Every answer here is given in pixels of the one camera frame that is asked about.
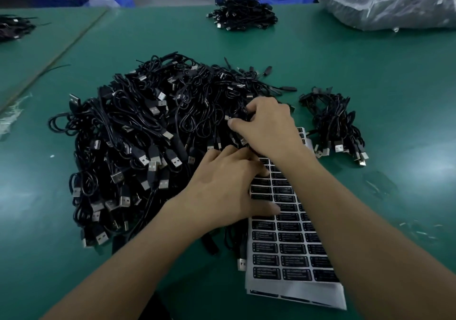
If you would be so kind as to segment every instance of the cable bundle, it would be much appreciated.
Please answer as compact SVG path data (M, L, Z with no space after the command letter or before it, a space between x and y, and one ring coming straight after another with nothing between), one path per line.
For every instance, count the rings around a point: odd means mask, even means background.
M22 38L35 29L35 25L26 18L15 15L0 15L0 43Z
M213 17L218 28L245 31L249 27L267 29L278 20L269 4L257 0L223 0L220 9L206 15Z
M114 75L83 103L70 95L71 111L48 125L76 136L78 172L69 188L84 245L116 235L129 240L187 185L208 149L246 145L227 120L247 119L245 105L254 97L296 91L259 80L271 70L208 66L174 52ZM58 119L66 120L64 127ZM210 237L203 243L217 252Z
M335 152L350 153L361 166L366 166L368 155L361 132L353 125L355 111L347 113L350 97L332 94L332 87L322 90L313 87L309 94L301 95L299 102L313 115L314 130L307 135L319 134L320 143L315 145L315 154L319 158L328 156L332 146Z

